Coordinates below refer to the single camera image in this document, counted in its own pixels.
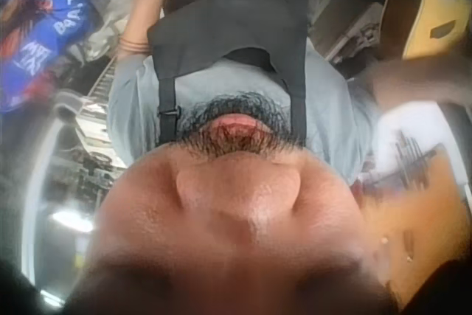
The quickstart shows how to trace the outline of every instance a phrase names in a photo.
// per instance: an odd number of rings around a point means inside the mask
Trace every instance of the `cheek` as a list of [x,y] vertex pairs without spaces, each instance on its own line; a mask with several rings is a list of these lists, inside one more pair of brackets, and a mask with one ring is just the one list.
[[322,163],[302,172],[302,188],[294,206],[299,228],[316,234],[320,243],[358,237],[364,231],[361,211],[344,181]]

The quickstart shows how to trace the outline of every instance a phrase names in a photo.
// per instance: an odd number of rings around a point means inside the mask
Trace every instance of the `mouth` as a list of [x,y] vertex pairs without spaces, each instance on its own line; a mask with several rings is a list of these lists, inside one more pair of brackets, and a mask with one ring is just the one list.
[[245,114],[225,114],[214,120],[210,125],[212,130],[223,128],[229,134],[270,133],[271,130],[260,121]]

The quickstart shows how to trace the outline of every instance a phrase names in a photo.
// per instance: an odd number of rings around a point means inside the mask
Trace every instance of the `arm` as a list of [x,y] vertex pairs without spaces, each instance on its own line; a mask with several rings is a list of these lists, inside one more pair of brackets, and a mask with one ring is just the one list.
[[148,30],[160,18],[164,0],[136,0],[120,41],[118,59],[137,53],[148,53]]
[[118,59],[149,53],[148,30],[160,17],[164,0],[136,0],[120,41]]
[[458,55],[378,63],[364,78],[383,111],[410,101],[472,105],[472,64]]

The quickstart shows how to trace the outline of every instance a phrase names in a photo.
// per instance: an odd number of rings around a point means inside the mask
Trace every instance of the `light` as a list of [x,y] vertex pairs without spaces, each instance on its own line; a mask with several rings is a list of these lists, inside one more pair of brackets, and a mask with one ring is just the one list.
[[64,305],[64,301],[61,298],[58,298],[47,291],[41,291],[41,295],[43,296],[44,302],[53,308],[62,308]]
[[83,218],[78,212],[71,210],[56,212],[52,215],[52,219],[70,229],[86,234],[94,229],[94,225],[89,219]]

